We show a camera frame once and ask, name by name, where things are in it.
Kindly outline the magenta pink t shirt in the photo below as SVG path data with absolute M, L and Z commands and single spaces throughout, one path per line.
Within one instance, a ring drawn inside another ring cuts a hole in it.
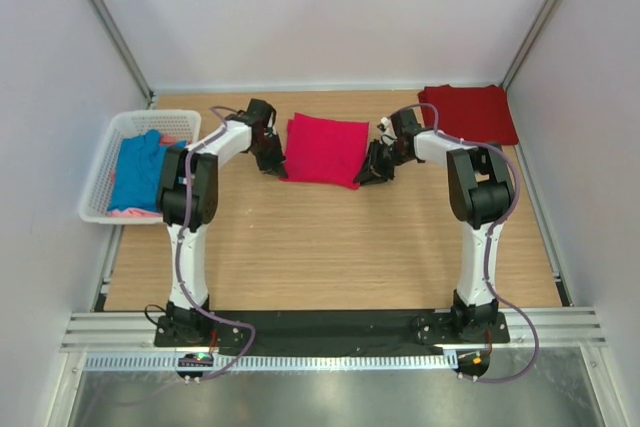
M 334 184 L 352 190 L 367 153 L 369 123 L 313 117 L 296 112 L 287 124 L 289 182 Z

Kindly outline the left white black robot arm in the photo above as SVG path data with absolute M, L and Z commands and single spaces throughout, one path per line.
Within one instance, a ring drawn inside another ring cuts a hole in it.
M 170 147 L 164 158 L 156 203 L 172 253 L 172 287 L 156 323 L 159 347 L 199 347 L 221 321 L 209 309 L 206 238 L 219 200 L 219 171 L 235 156 L 251 153 L 258 170 L 284 177 L 285 156 L 276 129 L 276 109 L 252 99 L 244 110 L 214 106 L 220 126 L 186 147 Z

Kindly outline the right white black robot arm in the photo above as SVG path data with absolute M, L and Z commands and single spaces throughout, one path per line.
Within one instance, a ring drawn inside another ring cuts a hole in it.
M 449 204 L 463 229 L 461 273 L 449 319 L 453 336 L 472 343 L 496 326 L 499 298 L 494 276 L 503 224 L 515 209 L 520 184 L 510 158 L 497 144 L 465 140 L 439 128 L 439 115 L 422 125 L 415 104 L 381 119 L 354 178 L 362 186 L 394 179 L 407 162 L 434 162 L 447 171 Z

